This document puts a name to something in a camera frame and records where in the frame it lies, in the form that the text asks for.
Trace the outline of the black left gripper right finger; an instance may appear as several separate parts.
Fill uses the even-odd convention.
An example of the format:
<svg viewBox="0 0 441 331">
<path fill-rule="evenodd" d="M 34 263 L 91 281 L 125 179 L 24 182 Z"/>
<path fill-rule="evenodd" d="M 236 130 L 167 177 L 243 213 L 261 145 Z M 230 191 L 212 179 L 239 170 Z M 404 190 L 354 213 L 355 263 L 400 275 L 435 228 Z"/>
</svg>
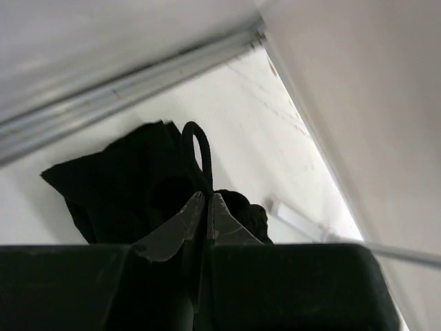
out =
<svg viewBox="0 0 441 331">
<path fill-rule="evenodd" d="M 382 270 L 358 244 L 261 243 L 219 194 L 207 254 L 216 330 L 398 330 Z"/>
</svg>

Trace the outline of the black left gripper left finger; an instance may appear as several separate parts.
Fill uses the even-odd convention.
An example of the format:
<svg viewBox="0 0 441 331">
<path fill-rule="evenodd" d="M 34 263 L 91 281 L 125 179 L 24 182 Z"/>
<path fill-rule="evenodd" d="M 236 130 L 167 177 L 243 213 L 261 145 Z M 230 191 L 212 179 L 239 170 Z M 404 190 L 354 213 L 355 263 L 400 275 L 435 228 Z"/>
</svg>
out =
<svg viewBox="0 0 441 331">
<path fill-rule="evenodd" d="M 197 192 L 141 240 L 1 247 L 2 330 L 191 330 Z"/>
</svg>

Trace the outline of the black trousers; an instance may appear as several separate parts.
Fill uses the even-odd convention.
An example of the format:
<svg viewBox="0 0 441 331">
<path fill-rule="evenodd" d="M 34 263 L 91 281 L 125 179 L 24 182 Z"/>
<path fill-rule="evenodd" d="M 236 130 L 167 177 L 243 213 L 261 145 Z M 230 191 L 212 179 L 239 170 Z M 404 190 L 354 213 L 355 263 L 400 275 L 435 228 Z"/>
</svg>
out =
<svg viewBox="0 0 441 331">
<path fill-rule="evenodd" d="M 196 192 L 215 194 L 203 129 L 190 121 L 146 123 L 102 151 L 56 164 L 41 178 L 65 200 L 89 244 L 134 243 Z"/>
</svg>

